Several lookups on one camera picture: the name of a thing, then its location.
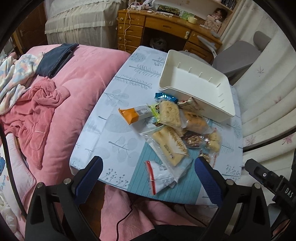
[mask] pillow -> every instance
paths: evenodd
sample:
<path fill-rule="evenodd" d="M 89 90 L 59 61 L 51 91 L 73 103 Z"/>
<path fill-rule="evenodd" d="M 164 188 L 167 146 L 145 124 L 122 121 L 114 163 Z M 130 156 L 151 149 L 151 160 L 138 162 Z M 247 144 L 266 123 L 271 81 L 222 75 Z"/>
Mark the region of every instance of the pillow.
<path fill-rule="evenodd" d="M 15 184 L 17 186 L 17 191 L 19 193 L 20 199 L 22 203 L 24 203 L 25 198 L 28 192 L 31 190 L 32 187 L 36 184 L 36 179 L 30 173 L 30 171 L 26 168 L 24 164 L 20 151 L 16 144 L 16 139 L 14 134 L 9 133 L 6 136 L 9 155 L 10 155 L 10 162 L 13 171 L 13 177 L 15 179 Z M 0 168 L 2 163 L 5 162 L 4 156 L 4 149 L 3 145 L 0 148 Z M 4 197 L 10 206 L 11 210 L 15 214 L 15 216 L 20 220 L 21 211 L 15 199 L 15 195 L 12 191 L 12 187 L 10 184 L 7 167 L 6 165 L 3 168 L 3 171 L 0 175 L 0 191 L 3 192 Z"/>

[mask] white plastic bin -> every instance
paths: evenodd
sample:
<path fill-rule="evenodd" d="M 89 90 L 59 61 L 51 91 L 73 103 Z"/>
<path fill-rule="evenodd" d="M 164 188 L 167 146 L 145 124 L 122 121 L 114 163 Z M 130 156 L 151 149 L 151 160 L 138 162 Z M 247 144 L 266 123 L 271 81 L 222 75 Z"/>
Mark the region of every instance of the white plastic bin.
<path fill-rule="evenodd" d="M 235 116 L 228 78 L 213 67 L 170 50 L 160 77 L 161 92 L 181 100 L 193 97 L 204 109 L 201 114 L 217 122 Z"/>

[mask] drawer knob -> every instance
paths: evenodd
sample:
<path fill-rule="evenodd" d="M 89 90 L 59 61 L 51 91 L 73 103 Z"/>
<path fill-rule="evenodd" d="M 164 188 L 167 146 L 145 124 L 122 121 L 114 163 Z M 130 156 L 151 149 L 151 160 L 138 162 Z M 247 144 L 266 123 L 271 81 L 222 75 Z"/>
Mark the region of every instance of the drawer knob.
<path fill-rule="evenodd" d="M 190 34 L 190 32 L 187 31 L 187 32 L 186 32 L 186 35 L 185 35 L 185 39 L 188 39 L 189 34 Z"/>

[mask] multicolored fleece blanket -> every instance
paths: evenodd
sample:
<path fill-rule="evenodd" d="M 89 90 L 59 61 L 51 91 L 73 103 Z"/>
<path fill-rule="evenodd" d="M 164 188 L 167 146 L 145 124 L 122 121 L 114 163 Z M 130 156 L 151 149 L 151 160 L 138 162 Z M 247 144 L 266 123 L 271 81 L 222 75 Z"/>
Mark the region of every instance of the multicolored fleece blanket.
<path fill-rule="evenodd" d="M 24 54 L 19 60 L 8 57 L 0 66 L 0 115 L 7 113 L 27 91 L 25 85 L 36 73 L 43 54 Z"/>

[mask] leaf pattern tablecloth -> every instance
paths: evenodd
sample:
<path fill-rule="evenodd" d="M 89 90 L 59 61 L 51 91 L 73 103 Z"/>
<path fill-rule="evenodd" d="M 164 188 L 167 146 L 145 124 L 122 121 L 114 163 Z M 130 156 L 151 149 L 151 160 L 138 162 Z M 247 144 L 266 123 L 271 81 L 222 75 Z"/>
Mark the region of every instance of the leaf pattern tablecloth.
<path fill-rule="evenodd" d="M 85 168 L 93 156 L 104 162 L 100 181 L 138 195 L 152 197 L 144 161 L 160 162 L 139 133 L 152 118 L 128 125 L 118 108 L 153 104 L 167 53 L 140 46 L 125 62 L 90 114 L 73 150 L 70 167 Z M 208 120 L 222 135 L 220 155 L 211 161 L 225 179 L 240 178 L 242 166 L 242 122 L 237 94 L 231 88 L 236 116 L 222 123 Z M 193 158 L 199 150 L 191 150 Z M 166 188 L 155 199 L 186 204 L 211 205 L 193 165 L 175 188 Z"/>

